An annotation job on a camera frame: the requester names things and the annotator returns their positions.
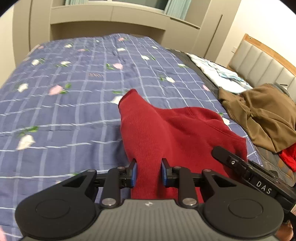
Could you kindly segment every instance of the silver screw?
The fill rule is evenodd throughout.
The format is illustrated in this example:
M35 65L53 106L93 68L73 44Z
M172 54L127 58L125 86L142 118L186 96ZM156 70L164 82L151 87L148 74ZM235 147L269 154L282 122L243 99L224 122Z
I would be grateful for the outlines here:
M197 204L197 201L194 198L184 198L182 201L186 206L193 206Z
M102 204L105 206L113 206L116 204L116 200L114 198L104 198Z

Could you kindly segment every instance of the teal curtain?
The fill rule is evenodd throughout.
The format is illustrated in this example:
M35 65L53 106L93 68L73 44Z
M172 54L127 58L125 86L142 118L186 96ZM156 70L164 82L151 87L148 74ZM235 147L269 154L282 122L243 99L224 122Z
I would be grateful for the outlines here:
M165 14L170 17L184 20L190 3L191 0L168 0L168 3L165 7Z
M65 5L79 5L85 4L87 0L66 0Z

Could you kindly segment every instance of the wall socket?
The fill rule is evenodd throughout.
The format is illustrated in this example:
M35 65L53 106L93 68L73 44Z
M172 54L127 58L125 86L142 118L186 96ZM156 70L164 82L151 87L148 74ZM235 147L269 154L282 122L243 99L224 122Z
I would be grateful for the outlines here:
M233 47L231 50L232 53L235 53L236 51L237 51L237 48L235 48L235 47Z

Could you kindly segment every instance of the blue quilt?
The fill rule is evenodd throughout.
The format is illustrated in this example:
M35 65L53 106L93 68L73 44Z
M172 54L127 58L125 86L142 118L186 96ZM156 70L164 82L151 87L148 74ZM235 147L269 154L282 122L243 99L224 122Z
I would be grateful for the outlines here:
M220 113L246 138L248 158L261 164L200 77L151 38L112 34L45 43L0 90L0 225L7 240L21 237L14 211L27 196L86 169L128 165L117 104L131 88L159 108Z

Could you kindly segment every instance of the bright red cloth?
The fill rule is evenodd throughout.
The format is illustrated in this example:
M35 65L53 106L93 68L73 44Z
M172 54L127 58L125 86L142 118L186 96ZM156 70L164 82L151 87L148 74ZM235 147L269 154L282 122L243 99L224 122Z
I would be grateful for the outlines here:
M279 152L279 157L291 168L293 172L296 172L296 143Z
M128 159L135 158L138 164L133 199L177 199L178 190L161 183L162 158L172 167L183 166L196 173L212 169L230 177L234 172L211 156L213 147L222 146L247 160L246 139L232 132L211 110L155 108L133 89L121 99L119 111L124 149Z

